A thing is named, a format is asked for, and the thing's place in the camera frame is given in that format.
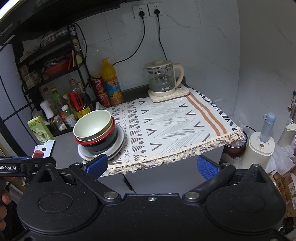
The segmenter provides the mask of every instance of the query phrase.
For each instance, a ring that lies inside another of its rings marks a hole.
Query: electric kettle
[[[180,64],[173,64],[171,60],[157,60],[145,64],[149,76],[150,94],[157,97],[172,95],[181,84],[184,68]],[[176,81],[175,69],[179,69],[180,76]]]

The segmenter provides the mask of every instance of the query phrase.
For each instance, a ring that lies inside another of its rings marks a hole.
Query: tablecloth
[[[243,137],[215,103],[194,89],[178,99],[153,103],[141,98],[107,110],[125,138],[104,176],[169,164]]]

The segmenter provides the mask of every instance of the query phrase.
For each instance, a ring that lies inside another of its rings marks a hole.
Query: human hand
[[[10,182],[14,179],[14,177],[2,177],[2,180],[6,182]],[[1,196],[1,200],[5,204],[9,204],[11,202],[11,195],[8,191],[4,190]],[[0,205],[0,230],[3,231],[6,227],[6,222],[3,220],[7,215],[7,209],[3,205]]]

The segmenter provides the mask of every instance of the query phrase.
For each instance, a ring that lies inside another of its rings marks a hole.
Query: plug
[[[139,12],[139,16],[140,16],[141,18],[144,18],[145,13],[144,13],[143,11],[140,11],[140,12]]]
[[[159,16],[160,11],[159,11],[158,9],[155,9],[155,10],[154,10],[154,13],[156,14],[156,16]]]

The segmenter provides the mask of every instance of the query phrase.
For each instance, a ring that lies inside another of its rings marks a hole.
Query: black shelf rack
[[[38,51],[34,52],[33,54],[31,54],[30,56],[28,56],[26,59],[22,60],[22,61],[18,61],[18,63],[16,63],[17,65],[17,70],[19,72],[19,75],[20,75],[20,78],[21,78],[21,81],[22,81],[22,93],[27,101],[27,106],[30,107],[31,109],[31,113],[33,112],[34,109],[37,109],[37,110],[40,110],[40,103],[44,100],[42,95],[41,95],[41,92],[39,90],[40,87],[56,80],[57,78],[59,77],[62,77],[66,74],[69,74],[71,72],[74,72],[74,71],[77,71],[78,74],[79,74],[79,77],[80,77],[80,80],[81,80],[81,83],[83,84],[83,87],[86,88],[87,85],[91,87],[91,82],[90,82],[90,79],[91,79],[91,76],[90,76],[90,73],[89,73],[89,70],[87,68],[87,65],[86,65],[86,59],[83,55],[83,52],[82,52],[82,49],[81,49],[81,44],[79,42],[79,39],[78,39],[78,36],[77,36],[77,32],[75,32],[75,35],[71,35],[71,31],[73,30],[76,30],[76,28],[74,27],[74,25],[67,25],[67,30],[68,30],[68,33],[67,35],[61,37],[61,38],[58,38],[56,39],[55,41],[47,44],[46,46],[44,47],[41,47],[39,48]],[[77,63],[77,52],[75,50],[75,47],[74,47],[74,43],[73,43],[73,40],[72,40],[72,37],[76,38],[78,40],[78,43],[79,43],[79,46],[80,46],[80,51],[78,51],[79,55],[81,56],[82,58],[82,63],[80,65],[78,65]],[[37,72],[40,73],[40,70],[41,70],[41,66],[42,66],[42,63],[45,63],[47,60],[50,60],[50,59],[54,59],[58,56],[62,56],[64,55],[65,53],[68,53],[68,52],[71,52],[73,51],[74,52],[74,64],[75,66],[74,67],[71,67],[69,70],[65,70],[65,71],[62,71],[54,76],[50,76],[48,79],[44,80],[42,78],[41,82],[33,87],[31,87],[30,89],[27,88],[26,86],[26,82],[24,81],[24,78],[21,74],[21,71],[20,71],[20,68],[25,64],[27,65],[28,69],[29,69],[29,72],[32,72],[33,70],[36,70]],[[83,76],[82,76],[82,73],[81,73],[81,70],[80,68],[81,67],[85,67],[86,69],[86,72],[88,74],[88,79],[87,80],[84,80]],[[59,136],[59,135],[62,135],[62,134],[65,134],[65,133],[68,133],[68,132],[72,132],[73,131],[73,128],[67,128],[66,130],[63,130],[63,131],[56,131],[53,134],[54,137],[56,136]]]

